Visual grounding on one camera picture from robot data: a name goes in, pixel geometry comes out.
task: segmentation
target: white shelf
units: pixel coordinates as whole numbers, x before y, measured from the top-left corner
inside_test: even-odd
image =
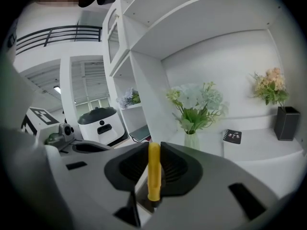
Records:
[[[134,77],[130,62],[129,54],[127,54],[123,61],[119,64],[116,68],[114,74],[112,75],[113,78],[120,78],[120,77]]]
[[[191,0],[157,20],[131,50],[164,59],[215,36],[268,29],[281,6],[281,0]]]
[[[134,0],[124,15],[151,26],[163,15],[189,0]]]
[[[272,129],[242,130],[240,145],[225,143],[222,133],[198,133],[201,151],[224,156],[234,162],[255,162],[303,153],[296,139],[279,141]],[[168,142],[184,145],[184,131],[177,132]]]
[[[129,109],[138,108],[138,107],[142,107],[142,103],[130,105],[127,108],[121,108],[121,110],[124,111],[124,110],[129,110]]]

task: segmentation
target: cabinet door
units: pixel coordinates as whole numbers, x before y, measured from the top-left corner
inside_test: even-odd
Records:
[[[120,0],[108,11],[102,27],[103,55],[106,74],[111,76],[128,52]]]

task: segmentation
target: black sticker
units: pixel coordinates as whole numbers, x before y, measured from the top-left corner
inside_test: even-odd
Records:
[[[50,114],[48,114],[44,110],[35,109],[35,108],[30,108],[30,109],[32,112],[34,112],[36,116],[39,117],[40,120],[42,120],[47,125],[53,125],[59,123],[58,120],[54,119]]]
[[[31,123],[27,115],[24,117],[23,123],[21,124],[21,130],[30,135],[36,136],[37,134],[37,130],[35,129],[34,125]]]

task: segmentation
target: black slot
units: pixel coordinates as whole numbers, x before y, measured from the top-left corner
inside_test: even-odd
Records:
[[[66,167],[69,171],[71,171],[71,170],[78,169],[78,168],[86,166],[86,165],[87,165],[87,163],[81,161],[81,162],[66,164]]]
[[[73,145],[72,150],[78,153],[93,153],[107,151],[108,149],[90,143],[80,143]]]
[[[103,126],[101,126],[101,127],[99,127],[98,129],[97,129],[97,133],[99,134],[99,135],[101,135],[101,134],[103,134],[103,133],[105,133],[105,132],[107,132],[107,131],[109,131],[109,130],[111,130],[112,129],[112,126],[110,125],[110,124],[108,124],[108,125],[103,125]]]
[[[250,220],[255,219],[266,210],[259,200],[242,183],[232,184],[228,188]]]

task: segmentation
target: window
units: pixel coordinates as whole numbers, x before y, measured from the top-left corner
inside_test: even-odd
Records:
[[[93,110],[94,110],[96,107],[100,108],[100,105],[99,105],[99,101],[98,101],[98,100],[91,102],[91,104],[92,104]]]
[[[107,98],[105,98],[105,99],[101,99],[100,100],[100,103],[101,103],[101,107],[109,107],[110,105],[109,105],[109,101],[107,100]]]
[[[88,107],[88,103],[84,103],[81,105],[77,105],[76,110],[77,110],[78,117],[80,117],[83,114],[88,113],[90,111],[90,108]]]

